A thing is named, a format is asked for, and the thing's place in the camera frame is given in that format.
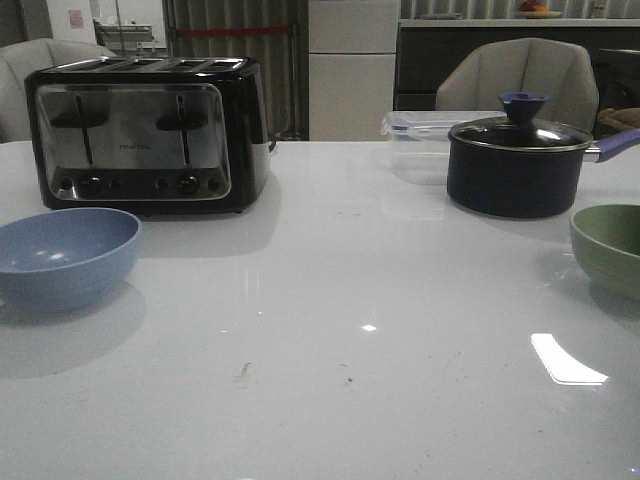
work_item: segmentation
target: white refrigerator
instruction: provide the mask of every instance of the white refrigerator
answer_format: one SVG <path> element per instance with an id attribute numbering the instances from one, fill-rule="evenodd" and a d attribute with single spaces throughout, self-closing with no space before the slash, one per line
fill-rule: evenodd
<path id="1" fill-rule="evenodd" d="M 399 0 L 310 0 L 310 140 L 382 140 L 399 17 Z"/>

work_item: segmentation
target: gray chair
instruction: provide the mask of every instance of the gray chair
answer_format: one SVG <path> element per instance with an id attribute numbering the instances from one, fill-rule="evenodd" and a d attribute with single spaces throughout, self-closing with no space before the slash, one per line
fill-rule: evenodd
<path id="1" fill-rule="evenodd" d="M 0 48 L 0 142 L 30 140 L 24 79 L 35 70 L 113 56 L 91 43 L 40 38 Z"/>
<path id="2" fill-rule="evenodd" d="M 598 109 L 589 53 L 571 43 L 522 38 L 483 45 L 443 82 L 436 110 L 502 110 L 504 92 L 548 95 L 539 118 L 591 131 Z"/>

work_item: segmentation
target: toaster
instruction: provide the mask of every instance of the toaster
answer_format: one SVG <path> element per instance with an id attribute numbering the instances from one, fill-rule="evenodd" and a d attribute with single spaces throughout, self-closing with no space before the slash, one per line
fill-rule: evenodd
<path id="1" fill-rule="evenodd" d="M 103 57 L 36 71 L 25 89 L 49 208 L 241 212 L 269 174 L 251 58 Z"/>

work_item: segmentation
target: brand logo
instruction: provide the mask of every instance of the brand logo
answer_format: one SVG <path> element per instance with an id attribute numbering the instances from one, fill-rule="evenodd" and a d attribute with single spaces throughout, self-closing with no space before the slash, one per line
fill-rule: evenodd
<path id="1" fill-rule="evenodd" d="M 118 148 L 120 150 L 151 150 L 151 147 L 149 145 L 127 145 L 127 144 L 120 144 L 118 145 Z"/>

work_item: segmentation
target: pot lid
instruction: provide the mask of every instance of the pot lid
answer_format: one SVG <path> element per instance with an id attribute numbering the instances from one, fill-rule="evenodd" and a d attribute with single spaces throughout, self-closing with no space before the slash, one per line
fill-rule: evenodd
<path id="1" fill-rule="evenodd" d="M 593 137 L 586 130 L 548 120 L 532 119 L 547 97 L 529 93 L 500 96 L 508 116 L 454 125 L 451 138 L 479 147 L 513 151 L 570 151 L 587 148 Z"/>

